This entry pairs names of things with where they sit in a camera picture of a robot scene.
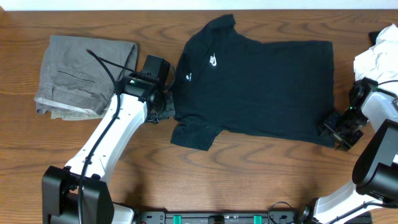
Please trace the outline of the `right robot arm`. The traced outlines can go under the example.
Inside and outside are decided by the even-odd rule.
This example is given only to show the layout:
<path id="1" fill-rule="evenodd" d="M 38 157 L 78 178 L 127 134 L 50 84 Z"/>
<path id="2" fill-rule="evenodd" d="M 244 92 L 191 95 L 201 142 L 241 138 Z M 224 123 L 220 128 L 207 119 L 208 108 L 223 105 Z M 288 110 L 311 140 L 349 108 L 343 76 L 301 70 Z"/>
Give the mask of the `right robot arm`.
<path id="1" fill-rule="evenodd" d="M 344 151 L 371 124 L 375 133 L 356 161 L 351 180 L 332 194 L 306 206 L 299 223 L 372 223 L 371 210 L 397 208 L 397 95 L 363 78 L 349 92 L 350 107 L 330 113 L 321 135 L 331 136 Z"/>

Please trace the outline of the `black Nike t-shirt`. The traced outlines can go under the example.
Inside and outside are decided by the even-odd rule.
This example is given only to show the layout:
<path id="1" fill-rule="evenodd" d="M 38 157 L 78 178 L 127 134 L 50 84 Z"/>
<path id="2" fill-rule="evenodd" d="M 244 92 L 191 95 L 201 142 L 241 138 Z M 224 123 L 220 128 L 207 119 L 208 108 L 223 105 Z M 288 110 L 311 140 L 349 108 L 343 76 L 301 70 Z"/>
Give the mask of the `black Nike t-shirt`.
<path id="1" fill-rule="evenodd" d="M 332 43 L 262 43 L 239 34 L 235 23 L 223 15 L 185 44 L 171 89 L 171 143 L 206 151 L 229 131 L 332 147 L 318 132 L 334 107 Z"/>

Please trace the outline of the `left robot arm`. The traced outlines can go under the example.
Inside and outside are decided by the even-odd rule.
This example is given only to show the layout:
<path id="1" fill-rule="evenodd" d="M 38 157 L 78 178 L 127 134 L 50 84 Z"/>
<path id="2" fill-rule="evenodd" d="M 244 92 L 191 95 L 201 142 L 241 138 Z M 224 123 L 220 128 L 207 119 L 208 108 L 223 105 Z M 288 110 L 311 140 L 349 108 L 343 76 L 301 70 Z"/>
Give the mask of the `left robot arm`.
<path id="1" fill-rule="evenodd" d="M 144 123 L 175 115 L 166 83 L 171 65 L 148 55 L 140 72 L 114 81 L 109 108 L 86 144 L 64 167 L 42 177 L 43 223 L 134 223 L 134 209 L 112 201 L 114 168 L 132 135 Z"/>

